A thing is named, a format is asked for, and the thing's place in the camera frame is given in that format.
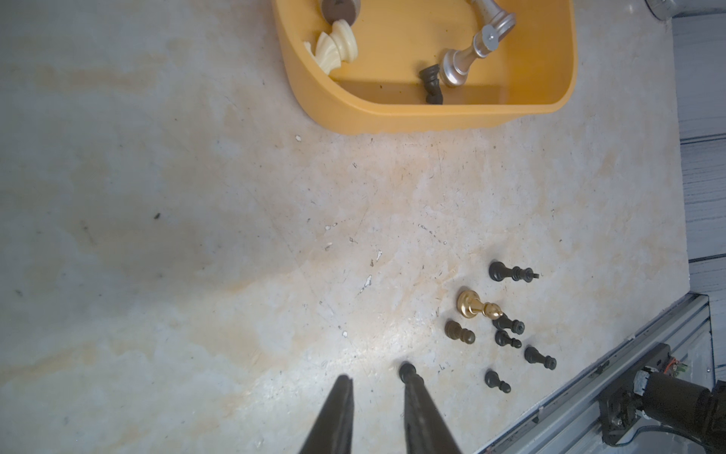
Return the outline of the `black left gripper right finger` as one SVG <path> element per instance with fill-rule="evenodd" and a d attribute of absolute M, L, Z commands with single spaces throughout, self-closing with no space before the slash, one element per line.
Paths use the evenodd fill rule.
<path fill-rule="evenodd" d="M 405 436 L 408 453 L 461 453 L 424 380 L 411 374 L 405 380 Z"/>

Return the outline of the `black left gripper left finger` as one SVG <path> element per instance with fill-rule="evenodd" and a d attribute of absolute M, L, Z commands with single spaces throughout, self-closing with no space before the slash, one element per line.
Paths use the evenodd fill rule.
<path fill-rule="evenodd" d="M 354 382 L 340 375 L 334 383 L 300 454 L 350 454 L 355 416 Z"/>

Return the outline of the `gold pawn chess piece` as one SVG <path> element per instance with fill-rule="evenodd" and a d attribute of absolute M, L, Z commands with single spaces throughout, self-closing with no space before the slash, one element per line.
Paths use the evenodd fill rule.
<path fill-rule="evenodd" d="M 457 298 L 458 312 L 467 319 L 482 315 L 490 320 L 497 320 L 504 315 L 502 308 L 495 303 L 483 302 L 472 289 L 465 289 Z"/>

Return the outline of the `black bishop chess piece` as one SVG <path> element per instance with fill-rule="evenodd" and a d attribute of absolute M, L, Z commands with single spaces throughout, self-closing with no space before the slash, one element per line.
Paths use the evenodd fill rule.
<path fill-rule="evenodd" d="M 535 279 L 540 278 L 540 274 L 533 272 L 532 268 L 522 269 L 518 266 L 508 268 L 501 261 L 493 261 L 489 266 L 489 276 L 495 282 L 502 282 L 505 279 L 511 279 L 514 282 L 524 281 L 531 283 Z"/>

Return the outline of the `silver rook chess piece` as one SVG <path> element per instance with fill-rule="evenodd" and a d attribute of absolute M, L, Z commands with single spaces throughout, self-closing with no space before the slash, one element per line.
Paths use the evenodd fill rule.
<path fill-rule="evenodd" d="M 499 46 L 499 34 L 492 25 L 484 26 L 474 35 L 470 47 L 463 50 L 448 49 L 442 57 L 442 81 L 452 88 L 465 85 L 471 66 L 476 60 L 487 58 Z"/>

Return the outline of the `cream knight chess piece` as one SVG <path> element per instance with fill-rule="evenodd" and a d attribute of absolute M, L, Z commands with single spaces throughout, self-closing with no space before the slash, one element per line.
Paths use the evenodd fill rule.
<path fill-rule="evenodd" d="M 321 32 L 315 47 L 310 42 L 304 42 L 304 47 L 327 76 L 341 68 L 344 62 L 349 64 L 358 57 L 357 40 L 352 27 L 344 19 L 334 22 L 330 33 Z"/>

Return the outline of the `silver queen chess piece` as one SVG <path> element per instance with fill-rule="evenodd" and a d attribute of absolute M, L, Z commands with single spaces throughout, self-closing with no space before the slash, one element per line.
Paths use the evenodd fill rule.
<path fill-rule="evenodd" d="M 471 0 L 485 25 L 491 25 L 502 41 L 515 27 L 516 14 L 500 7 L 495 0 Z"/>

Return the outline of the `yellow plastic storage box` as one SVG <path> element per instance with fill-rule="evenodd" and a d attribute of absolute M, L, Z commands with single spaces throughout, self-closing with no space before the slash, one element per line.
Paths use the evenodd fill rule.
<path fill-rule="evenodd" d="M 302 109 L 338 134 L 491 128 L 525 115 L 546 115 L 568 102 L 578 49 L 570 1 L 505 1 L 513 30 L 476 61 L 465 85 L 427 103 L 422 69 L 449 49 L 464 49 L 481 29 L 467 1 L 366 1 L 353 25 L 358 55 L 324 73 L 312 57 L 330 30 L 316 1 L 272 5 L 287 78 Z"/>

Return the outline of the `aluminium rail frame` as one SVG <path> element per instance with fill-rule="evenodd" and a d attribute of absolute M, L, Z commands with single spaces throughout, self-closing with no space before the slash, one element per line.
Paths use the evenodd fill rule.
<path fill-rule="evenodd" d="M 554 395 L 538 403 L 515 425 L 484 448 L 486 453 L 697 452 L 686 438 L 665 432 L 635 431 L 658 423 L 645 417 L 621 441 L 604 444 L 599 422 L 599 394 L 657 344 L 670 346 L 680 361 L 675 376 L 709 390 L 725 378 L 725 287 L 700 283 L 617 348 L 588 366 Z"/>

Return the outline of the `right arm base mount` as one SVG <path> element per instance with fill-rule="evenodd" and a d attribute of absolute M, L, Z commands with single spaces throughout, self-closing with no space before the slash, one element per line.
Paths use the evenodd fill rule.
<path fill-rule="evenodd" d="M 669 345 L 657 344 L 599 394 L 604 444 L 626 446 L 621 439 L 648 417 L 658 424 L 640 427 L 633 438 L 659 431 L 686 438 L 707 453 L 725 451 L 725 382 L 709 390 L 684 381 L 675 376 L 680 364 Z"/>

